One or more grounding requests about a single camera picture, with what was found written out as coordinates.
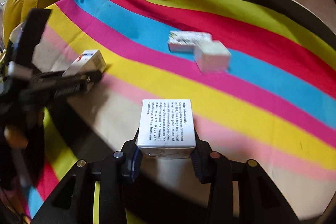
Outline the white box red blue logo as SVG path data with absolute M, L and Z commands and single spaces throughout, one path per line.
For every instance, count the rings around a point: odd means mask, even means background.
M 70 93 L 88 92 L 92 86 L 102 80 L 106 63 L 99 50 L 85 50 L 65 70 L 62 77 L 77 76 L 80 83 L 68 88 Z

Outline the white box saxophone picture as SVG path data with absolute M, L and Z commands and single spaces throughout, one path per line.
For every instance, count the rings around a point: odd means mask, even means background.
M 152 159 L 190 157 L 196 147 L 191 101 L 143 100 L 136 145 Z

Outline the multicolour striped cloth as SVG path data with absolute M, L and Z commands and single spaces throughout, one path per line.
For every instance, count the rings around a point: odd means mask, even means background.
M 144 99 L 189 99 L 195 128 L 229 159 L 257 160 L 299 219 L 335 192 L 335 29 L 293 0 L 60 0 L 35 50 L 41 71 L 99 50 L 108 70 L 83 96 L 45 111 L 46 160 L 25 191 L 35 216 L 78 159 L 134 136 Z M 202 73 L 171 52 L 170 31 L 211 34 L 227 71 Z

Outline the flat white box green print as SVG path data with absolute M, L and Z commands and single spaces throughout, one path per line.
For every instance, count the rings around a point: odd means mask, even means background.
M 206 32 L 170 31 L 167 43 L 171 52 L 193 53 L 196 45 L 211 41 L 211 34 Z

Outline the plain white cube box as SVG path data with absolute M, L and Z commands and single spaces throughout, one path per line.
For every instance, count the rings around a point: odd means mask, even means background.
M 203 41 L 194 48 L 194 60 L 202 73 L 227 71 L 231 56 L 220 41 Z

